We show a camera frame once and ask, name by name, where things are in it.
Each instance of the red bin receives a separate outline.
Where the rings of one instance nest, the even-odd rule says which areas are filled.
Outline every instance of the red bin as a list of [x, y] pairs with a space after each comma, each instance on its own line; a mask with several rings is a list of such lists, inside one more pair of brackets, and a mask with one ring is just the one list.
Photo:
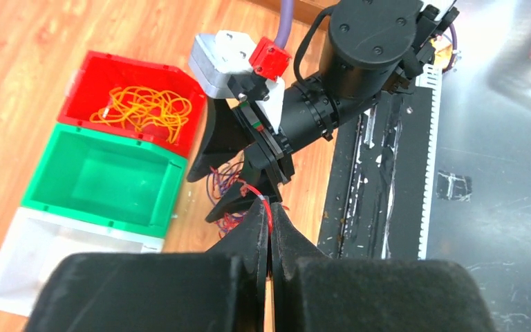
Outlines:
[[[93, 123], [90, 117], [109, 104], [109, 91], [128, 86], [144, 86], [157, 91], [170, 90], [187, 98], [192, 111], [175, 143], [167, 142], [168, 129], [146, 126], [141, 132], [125, 122]], [[113, 135], [152, 142], [184, 158], [190, 155], [196, 129], [205, 108], [206, 95], [198, 83], [175, 66], [153, 64], [106, 53], [89, 51], [67, 94], [58, 121]]]

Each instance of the storage container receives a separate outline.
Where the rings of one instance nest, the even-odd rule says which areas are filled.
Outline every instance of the storage container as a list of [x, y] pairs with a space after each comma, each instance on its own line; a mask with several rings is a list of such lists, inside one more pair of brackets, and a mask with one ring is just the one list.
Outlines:
[[[104, 123], [89, 122], [93, 113], [108, 106], [111, 89], [128, 86], [144, 86], [158, 91], [170, 90], [190, 100], [192, 112], [187, 116], [188, 122], [182, 127], [174, 144], [166, 141], [168, 137], [166, 128], [149, 125], [138, 133], [128, 122], [125, 128], [122, 128], [120, 123], [113, 123], [109, 126]], [[73, 78], [58, 121], [152, 142], [179, 156], [188, 158], [205, 103], [206, 95], [198, 83], [175, 66], [152, 64], [90, 51]]]
[[21, 205], [164, 238], [186, 164], [150, 142], [57, 124]]
[[160, 252], [163, 240], [20, 207], [0, 250], [0, 310], [29, 316], [65, 257], [78, 252]]

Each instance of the robotic arm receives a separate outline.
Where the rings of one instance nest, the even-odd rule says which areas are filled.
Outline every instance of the robotic arm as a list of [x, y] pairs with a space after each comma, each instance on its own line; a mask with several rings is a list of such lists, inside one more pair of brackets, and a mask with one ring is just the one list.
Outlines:
[[[189, 64], [209, 96], [207, 125], [187, 180], [244, 152], [240, 178], [272, 202], [278, 184], [294, 175], [292, 154], [378, 103], [382, 91], [414, 92], [413, 80], [434, 59], [429, 40], [455, 20], [455, 1], [437, 8], [419, 0], [341, 0], [317, 16], [294, 58], [297, 81], [285, 91], [279, 77], [290, 55], [263, 38], [220, 31], [196, 37]], [[319, 70], [303, 78], [300, 63], [316, 29], [330, 16]], [[240, 104], [231, 109], [226, 98]], [[248, 210], [242, 184], [231, 187], [206, 220]]]

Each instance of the white bin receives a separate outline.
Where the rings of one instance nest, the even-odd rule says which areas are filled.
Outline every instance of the white bin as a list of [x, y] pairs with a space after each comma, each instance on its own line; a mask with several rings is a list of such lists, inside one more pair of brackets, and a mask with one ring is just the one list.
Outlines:
[[20, 207], [0, 250], [0, 311], [29, 316], [50, 274], [78, 252], [160, 252], [163, 239]]

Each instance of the wooden edge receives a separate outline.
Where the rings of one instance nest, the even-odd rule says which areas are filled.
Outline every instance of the wooden edge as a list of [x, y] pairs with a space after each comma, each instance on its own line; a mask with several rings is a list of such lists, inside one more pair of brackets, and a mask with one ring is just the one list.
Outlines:
[[[263, 6], [269, 10], [280, 12], [280, 0], [248, 0], [252, 3]], [[316, 16], [324, 9], [322, 5], [309, 0], [295, 0], [294, 2], [294, 19], [311, 25]], [[321, 23], [319, 29], [326, 31], [328, 28], [328, 18]]]

